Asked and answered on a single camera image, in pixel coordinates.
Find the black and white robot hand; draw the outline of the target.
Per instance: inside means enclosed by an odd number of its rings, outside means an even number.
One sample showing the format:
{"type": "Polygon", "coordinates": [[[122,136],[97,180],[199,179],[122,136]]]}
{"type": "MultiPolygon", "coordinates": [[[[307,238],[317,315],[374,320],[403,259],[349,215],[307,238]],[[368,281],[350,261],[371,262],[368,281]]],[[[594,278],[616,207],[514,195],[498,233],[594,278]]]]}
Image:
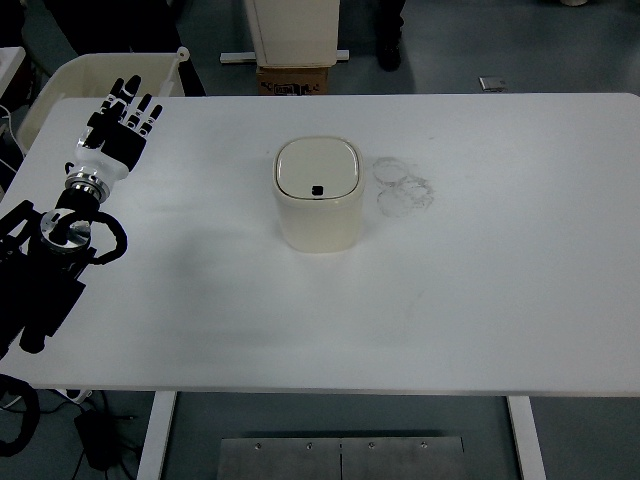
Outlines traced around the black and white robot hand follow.
{"type": "Polygon", "coordinates": [[[163,110],[151,94],[137,96],[140,86],[138,75],[115,81],[78,139],[75,160],[67,166],[70,178],[113,184],[135,168],[163,110]]]}

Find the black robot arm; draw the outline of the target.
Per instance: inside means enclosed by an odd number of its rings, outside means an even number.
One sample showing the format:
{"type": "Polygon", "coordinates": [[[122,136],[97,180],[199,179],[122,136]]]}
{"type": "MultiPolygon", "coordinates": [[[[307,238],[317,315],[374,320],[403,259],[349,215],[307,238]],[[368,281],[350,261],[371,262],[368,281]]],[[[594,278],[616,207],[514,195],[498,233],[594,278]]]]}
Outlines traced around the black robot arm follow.
{"type": "Polygon", "coordinates": [[[128,239],[95,187],[66,187],[41,213],[24,200],[1,218],[1,355],[45,348],[81,297],[80,275],[124,255],[128,239]]]}

